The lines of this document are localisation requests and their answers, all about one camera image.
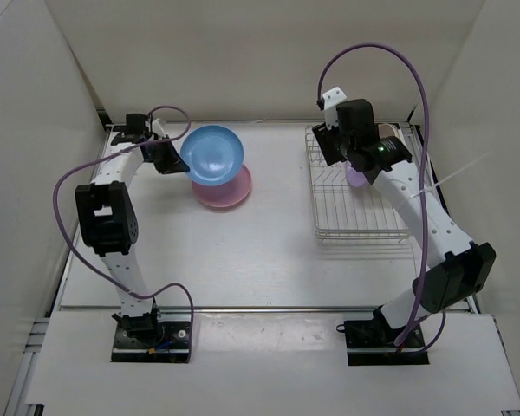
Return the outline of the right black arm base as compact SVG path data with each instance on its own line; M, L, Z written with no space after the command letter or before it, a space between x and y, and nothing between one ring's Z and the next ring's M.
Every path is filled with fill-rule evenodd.
M335 327L344 335L350 367L389 367L429 365L426 342L418 324L398 347L395 337L385 341L369 320L344 321Z

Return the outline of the beige plate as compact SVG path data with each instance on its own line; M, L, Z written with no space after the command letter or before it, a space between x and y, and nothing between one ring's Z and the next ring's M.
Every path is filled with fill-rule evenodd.
M396 138L400 137L398 128L395 125L389 123L380 123L378 125L378 133L382 139L391 136Z

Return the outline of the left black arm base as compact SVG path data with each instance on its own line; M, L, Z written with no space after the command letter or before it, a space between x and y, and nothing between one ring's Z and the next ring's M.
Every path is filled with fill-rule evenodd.
M115 363L187 364L192 355L192 323L159 319L155 337L131 336L120 322L114 332L110 361Z

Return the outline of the pink plate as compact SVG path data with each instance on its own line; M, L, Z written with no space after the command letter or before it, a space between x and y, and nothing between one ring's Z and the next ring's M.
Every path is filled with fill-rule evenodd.
M246 165L242 165L238 174L229 182L206 186L192 183L192 192L199 203L216 209L229 210L243 203L252 190L252 177Z

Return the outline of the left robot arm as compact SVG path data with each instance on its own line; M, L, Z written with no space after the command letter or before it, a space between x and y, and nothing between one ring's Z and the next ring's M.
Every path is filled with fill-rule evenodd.
M75 189L81 236L116 283L121 312L114 319L128 337L151 348L164 340L165 327L154 298L142 297L147 288L135 254L139 225L128 187L145 163L163 175L188 173L190 167L151 114L128 114L110 151L90 184Z

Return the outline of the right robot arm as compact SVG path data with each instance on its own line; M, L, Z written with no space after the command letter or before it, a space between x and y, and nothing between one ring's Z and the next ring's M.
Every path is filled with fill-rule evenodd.
M369 101L331 92L321 106L324 122L312 131L326 164L349 163L391 204L422 250L411 288L379 306L367 328L381 346L399 346L415 322L479 292L496 252L477 244L425 192L424 174L403 141L380 136Z

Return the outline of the blue plate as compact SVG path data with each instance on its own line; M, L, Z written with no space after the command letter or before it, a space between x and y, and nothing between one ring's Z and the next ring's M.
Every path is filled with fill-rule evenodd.
M232 130L219 125L195 129L184 139L179 153L189 167L189 179L203 186L230 182L244 163L242 141Z

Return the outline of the purple plate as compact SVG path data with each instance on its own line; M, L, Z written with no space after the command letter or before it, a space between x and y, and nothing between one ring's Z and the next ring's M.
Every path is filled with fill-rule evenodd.
M356 171L349 162L346 163L345 173L346 179L352 187L358 188L367 184L367 179L364 174Z

